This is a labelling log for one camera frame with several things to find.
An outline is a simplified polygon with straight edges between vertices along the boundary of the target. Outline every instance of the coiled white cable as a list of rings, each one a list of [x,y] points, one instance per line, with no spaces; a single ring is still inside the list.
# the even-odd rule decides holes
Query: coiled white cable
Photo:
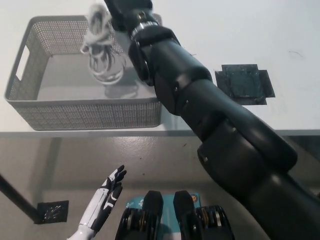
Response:
[[[93,4],[87,16],[88,29],[81,52],[89,55],[89,69],[104,85],[118,83],[124,75],[126,61],[113,49],[111,15],[102,4]],[[112,73],[114,65],[120,70]]]

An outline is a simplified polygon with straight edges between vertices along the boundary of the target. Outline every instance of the robotic arm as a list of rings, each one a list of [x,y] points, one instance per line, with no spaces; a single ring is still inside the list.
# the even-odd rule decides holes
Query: robotic arm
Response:
[[[116,169],[95,192],[81,218],[78,230],[69,240],[90,240],[100,231],[122,191],[120,181],[127,173],[124,169],[124,165]]]
[[[202,141],[204,169],[235,197],[272,240],[320,238],[320,201],[288,171],[297,153],[261,119],[228,98],[208,69],[159,26],[150,0],[105,0],[112,26],[130,39],[139,78]]]

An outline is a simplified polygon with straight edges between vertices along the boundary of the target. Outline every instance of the white table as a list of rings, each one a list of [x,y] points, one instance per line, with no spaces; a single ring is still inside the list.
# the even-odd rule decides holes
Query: white table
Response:
[[[27,24],[32,17],[85,15],[94,0],[5,1],[0,92],[4,94]],[[214,76],[224,64],[258,64],[267,70],[275,98],[246,106],[281,135],[320,135],[320,1],[153,0],[154,12],[180,43]],[[162,111],[155,128],[95,131],[34,131],[0,98],[0,136],[103,137],[193,135],[177,116]]]

